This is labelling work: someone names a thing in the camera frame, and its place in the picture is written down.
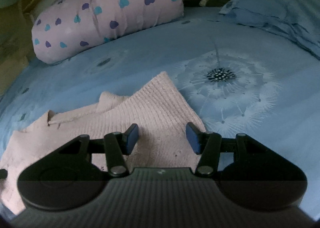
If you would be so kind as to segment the pink knitted cardigan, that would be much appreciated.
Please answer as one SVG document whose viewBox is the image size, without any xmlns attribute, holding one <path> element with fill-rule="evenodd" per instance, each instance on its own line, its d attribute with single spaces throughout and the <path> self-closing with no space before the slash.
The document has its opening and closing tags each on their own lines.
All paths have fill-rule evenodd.
<svg viewBox="0 0 320 228">
<path fill-rule="evenodd" d="M 24 169 L 81 134 L 100 139 L 111 132 L 124 132 L 134 123 L 139 127 L 139 140 L 126 157 L 129 169 L 195 168 L 199 157 L 185 136 L 189 122 L 205 129 L 166 72 L 132 96 L 103 92 L 96 104 L 59 114 L 48 111 L 25 129 L 12 133 L 1 158 L 1 168 L 8 172 L 1 181 L 1 202 L 19 214 L 24 205 L 17 179 Z"/>
</svg>

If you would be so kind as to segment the blue dandelion bed sheet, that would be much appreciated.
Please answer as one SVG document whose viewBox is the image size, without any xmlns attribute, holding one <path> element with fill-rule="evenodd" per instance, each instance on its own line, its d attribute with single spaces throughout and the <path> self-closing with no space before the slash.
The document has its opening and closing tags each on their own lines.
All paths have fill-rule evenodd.
<svg viewBox="0 0 320 228">
<path fill-rule="evenodd" d="M 132 95 L 166 71 L 206 129 L 246 133 L 308 178 L 301 208 L 319 218 L 319 61 L 291 41 L 222 23 L 217 8 L 114 40 L 62 62 L 33 60 L 1 98 L 1 150 L 48 110 Z"/>
</svg>

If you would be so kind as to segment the pink heart-patterned rolled blanket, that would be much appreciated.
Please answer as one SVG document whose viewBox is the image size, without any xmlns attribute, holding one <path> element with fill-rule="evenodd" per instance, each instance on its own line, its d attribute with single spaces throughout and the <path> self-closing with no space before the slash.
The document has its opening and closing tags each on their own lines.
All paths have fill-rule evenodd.
<svg viewBox="0 0 320 228">
<path fill-rule="evenodd" d="M 35 20 L 33 49 L 40 61 L 55 64 L 183 13 L 183 0 L 56 0 Z"/>
</svg>

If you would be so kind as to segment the blue pillow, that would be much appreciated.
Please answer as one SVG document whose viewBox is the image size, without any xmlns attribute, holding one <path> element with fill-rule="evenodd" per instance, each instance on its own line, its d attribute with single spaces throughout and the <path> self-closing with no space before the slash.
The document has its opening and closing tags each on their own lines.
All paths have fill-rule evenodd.
<svg viewBox="0 0 320 228">
<path fill-rule="evenodd" d="M 284 37 L 319 59 L 319 0 L 230 0 L 219 20 Z"/>
</svg>

